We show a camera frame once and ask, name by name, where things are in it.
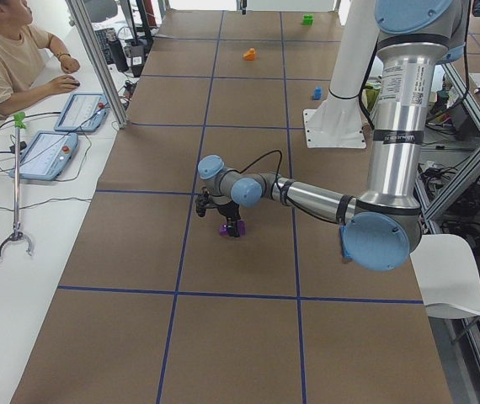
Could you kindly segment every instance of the orange object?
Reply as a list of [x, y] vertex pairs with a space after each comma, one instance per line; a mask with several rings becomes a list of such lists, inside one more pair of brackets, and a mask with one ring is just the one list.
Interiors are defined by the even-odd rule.
[[245, 61], [254, 61], [256, 56], [257, 52], [255, 51], [255, 48], [249, 48], [249, 50], [243, 54], [243, 59]]

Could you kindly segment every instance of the beige t-shirt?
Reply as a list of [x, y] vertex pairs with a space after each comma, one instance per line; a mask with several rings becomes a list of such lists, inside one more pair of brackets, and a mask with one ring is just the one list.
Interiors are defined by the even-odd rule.
[[32, 24], [21, 29], [20, 40], [0, 35], [0, 103], [30, 88], [45, 65], [40, 49], [48, 45], [49, 33]]

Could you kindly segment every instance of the green block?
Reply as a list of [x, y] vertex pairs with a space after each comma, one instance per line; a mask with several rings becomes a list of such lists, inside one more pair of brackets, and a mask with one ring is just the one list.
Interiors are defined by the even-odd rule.
[[313, 25], [313, 14], [304, 14], [304, 19], [301, 21], [302, 25]]

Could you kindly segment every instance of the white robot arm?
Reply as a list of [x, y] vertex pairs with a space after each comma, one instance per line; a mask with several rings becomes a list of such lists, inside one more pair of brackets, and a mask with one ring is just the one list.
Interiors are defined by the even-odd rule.
[[377, 55], [384, 67], [367, 190], [343, 195], [276, 173], [244, 175], [218, 156], [198, 166], [205, 182], [197, 212], [216, 207], [238, 237], [239, 206], [263, 197], [343, 224], [344, 248], [373, 270], [401, 265], [421, 238], [420, 206], [413, 196], [435, 65], [463, 55], [469, 0], [377, 0]]

